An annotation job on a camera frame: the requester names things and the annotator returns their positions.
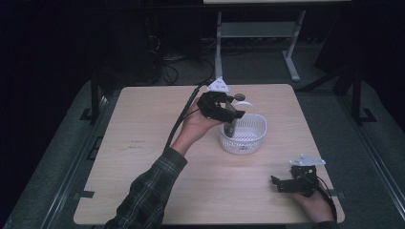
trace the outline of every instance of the person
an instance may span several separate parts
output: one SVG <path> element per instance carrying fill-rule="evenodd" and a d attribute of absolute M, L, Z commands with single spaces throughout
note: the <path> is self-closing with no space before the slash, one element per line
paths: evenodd
<path fill-rule="evenodd" d="M 161 227 L 164 209 L 172 187 L 187 164 L 184 158 L 194 142 L 201 139 L 221 121 L 203 116 L 197 106 L 198 98 L 188 109 L 181 131 L 173 144 L 164 149 L 151 168 L 137 177 L 131 184 L 129 194 L 117 208 L 117 215 L 107 221 L 106 229 L 134 228 L 157 229 Z M 337 228 L 328 204 L 314 193 L 310 198 L 292 194 L 305 212 L 316 223 L 316 228 Z"/>

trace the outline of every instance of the floor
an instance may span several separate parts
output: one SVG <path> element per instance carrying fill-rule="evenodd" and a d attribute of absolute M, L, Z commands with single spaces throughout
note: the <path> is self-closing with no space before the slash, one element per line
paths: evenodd
<path fill-rule="evenodd" d="M 241 45 L 243 52 L 227 52 L 223 57 L 225 82 L 290 84 L 298 89 L 325 74 L 313 67 L 322 44 L 299 43 L 293 61 L 301 81 L 292 82 L 281 55 L 287 43 L 247 42 Z M 169 60 L 177 55 L 167 57 Z M 179 73 L 174 85 L 194 85 L 210 76 L 212 52 L 204 59 L 170 64 Z M 166 73 L 174 79 L 176 72 L 172 68 L 162 69 L 162 77 L 153 86 L 167 85 Z M 350 115 L 351 92 L 334 95 L 334 83 L 335 79 L 309 93 L 296 95 L 342 203 L 346 218 L 340 227 L 405 228 L 405 134 L 365 82 L 361 107 L 370 109 L 377 121 L 355 124 Z M 100 117 L 91 124 L 89 120 L 80 120 L 83 111 L 91 107 L 90 82 L 83 85 L 5 228 L 102 228 L 77 225 L 73 215 L 118 97 L 119 91 L 103 97 Z"/>

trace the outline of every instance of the white tag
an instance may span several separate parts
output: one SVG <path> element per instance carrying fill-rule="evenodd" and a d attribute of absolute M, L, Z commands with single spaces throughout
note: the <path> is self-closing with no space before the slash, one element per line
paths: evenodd
<path fill-rule="evenodd" d="M 321 158 L 300 155 L 299 158 L 291 160 L 289 163 L 291 165 L 298 165 L 298 166 L 311 166 L 311 165 L 323 165 L 326 164 L 327 162 L 325 162 L 325 160 Z"/>
<path fill-rule="evenodd" d="M 209 92 L 218 92 L 218 93 L 229 93 L 230 89 L 225 84 L 222 77 L 217 78 L 214 82 L 212 82 L 208 87 L 207 90 Z"/>

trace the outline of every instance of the plaid shirt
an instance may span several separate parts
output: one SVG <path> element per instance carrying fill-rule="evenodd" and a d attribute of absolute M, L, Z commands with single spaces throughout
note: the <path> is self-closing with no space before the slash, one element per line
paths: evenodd
<path fill-rule="evenodd" d="M 105 228 L 160 228 L 172 187 L 186 164 L 172 148 L 164 150 L 152 167 L 132 182 L 117 215 Z"/>

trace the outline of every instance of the basket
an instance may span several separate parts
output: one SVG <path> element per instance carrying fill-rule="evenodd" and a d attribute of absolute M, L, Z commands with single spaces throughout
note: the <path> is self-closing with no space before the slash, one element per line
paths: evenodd
<path fill-rule="evenodd" d="M 234 105 L 249 105 L 248 102 L 239 102 Z M 224 132 L 224 124 L 220 126 L 220 141 L 223 148 L 234 155 L 249 155 L 256 152 L 262 144 L 266 134 L 267 123 L 264 117 L 259 114 L 245 114 L 236 120 L 233 137 Z"/>

